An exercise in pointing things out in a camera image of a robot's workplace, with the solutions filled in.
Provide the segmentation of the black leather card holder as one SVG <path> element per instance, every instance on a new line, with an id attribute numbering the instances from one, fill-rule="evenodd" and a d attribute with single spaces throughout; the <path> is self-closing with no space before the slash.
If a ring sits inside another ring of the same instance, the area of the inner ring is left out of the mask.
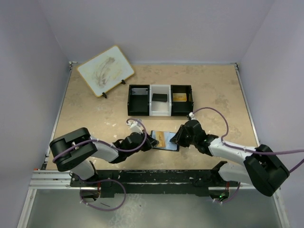
<path id="1" fill-rule="evenodd" d="M 168 131 L 151 131 L 151 137 L 158 141 L 153 149 L 178 152 L 180 147 L 170 141 L 174 135 L 175 133 Z"/>

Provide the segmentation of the black and white tray organizer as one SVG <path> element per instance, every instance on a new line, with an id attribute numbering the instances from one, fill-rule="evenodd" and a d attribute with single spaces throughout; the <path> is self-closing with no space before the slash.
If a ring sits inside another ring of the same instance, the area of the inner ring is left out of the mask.
<path id="1" fill-rule="evenodd" d="M 129 116 L 187 116 L 193 107 L 190 85 L 129 85 Z"/>

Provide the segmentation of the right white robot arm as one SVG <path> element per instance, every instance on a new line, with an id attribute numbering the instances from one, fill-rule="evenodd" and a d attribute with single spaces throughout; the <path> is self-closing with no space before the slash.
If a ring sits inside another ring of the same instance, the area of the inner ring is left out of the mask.
<path id="1" fill-rule="evenodd" d="M 200 153 L 232 161 L 224 163 L 218 170 L 225 181 L 243 182 L 253 185 L 265 196 L 272 196 L 290 176 L 289 170 L 266 145 L 242 147 L 227 146 L 216 135 L 207 134 L 197 120 L 182 124 L 170 142 L 181 147 L 193 145 Z"/>

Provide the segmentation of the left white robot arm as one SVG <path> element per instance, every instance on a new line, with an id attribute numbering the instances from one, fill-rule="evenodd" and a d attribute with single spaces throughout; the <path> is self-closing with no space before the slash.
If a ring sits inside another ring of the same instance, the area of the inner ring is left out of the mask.
<path id="1" fill-rule="evenodd" d="M 117 164 L 139 151 L 152 149 L 158 143 L 158 140 L 143 131 L 133 132 L 124 139 L 108 144 L 94 138 L 87 128 L 82 127 L 54 139 L 49 146 L 58 171 L 71 171 L 79 179 L 90 182 L 96 181 L 98 174 L 89 157 Z"/>

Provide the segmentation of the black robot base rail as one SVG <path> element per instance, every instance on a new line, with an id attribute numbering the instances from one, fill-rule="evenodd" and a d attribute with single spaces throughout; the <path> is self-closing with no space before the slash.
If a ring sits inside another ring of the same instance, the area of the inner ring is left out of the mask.
<path id="1" fill-rule="evenodd" d="M 225 181 L 218 174 L 220 162 L 211 170 L 98 170 L 98 179 L 82 181 L 71 175 L 71 187 L 81 190 L 99 187 L 101 198 L 115 194 L 191 194 L 209 196 L 210 190 L 227 190 L 236 187 L 235 181 Z"/>

